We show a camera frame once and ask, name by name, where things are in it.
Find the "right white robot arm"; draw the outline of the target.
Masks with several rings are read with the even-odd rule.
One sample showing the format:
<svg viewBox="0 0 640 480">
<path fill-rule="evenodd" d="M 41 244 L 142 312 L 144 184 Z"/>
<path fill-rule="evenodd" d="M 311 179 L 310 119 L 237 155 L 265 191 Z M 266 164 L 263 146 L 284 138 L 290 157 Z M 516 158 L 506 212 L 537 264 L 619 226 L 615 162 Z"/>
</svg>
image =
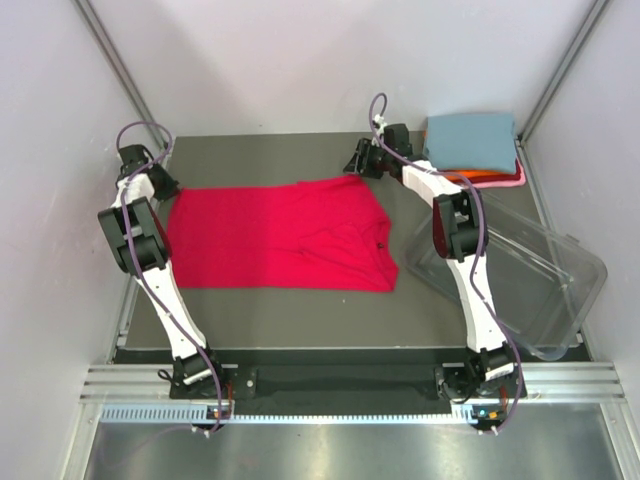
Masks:
<svg viewBox="0 0 640 480">
<path fill-rule="evenodd" d="M 517 369 L 516 351 L 504 331 L 488 280 L 488 227 L 483 200 L 470 181 L 454 182 L 424 155 L 415 155 L 406 125 L 379 115 L 372 136 L 358 141 L 347 174 L 379 179 L 387 174 L 432 209 L 432 242 L 454 277 L 463 309 L 468 359 L 463 398 L 487 396 Z"/>
</svg>

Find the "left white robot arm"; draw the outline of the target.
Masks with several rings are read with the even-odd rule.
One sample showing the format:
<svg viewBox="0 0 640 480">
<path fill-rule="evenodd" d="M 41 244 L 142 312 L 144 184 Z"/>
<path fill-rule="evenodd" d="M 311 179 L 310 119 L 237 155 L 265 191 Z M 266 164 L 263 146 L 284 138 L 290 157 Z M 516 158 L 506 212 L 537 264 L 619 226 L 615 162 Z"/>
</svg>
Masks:
<svg viewBox="0 0 640 480">
<path fill-rule="evenodd" d="M 151 205 L 177 195 L 178 182 L 142 144 L 120 147 L 118 154 L 116 199 L 98 213 L 100 227 L 118 267 L 147 295 L 165 330 L 174 393 L 216 396 L 226 387 L 227 374 L 188 312 L 174 278 L 169 240 Z"/>
</svg>

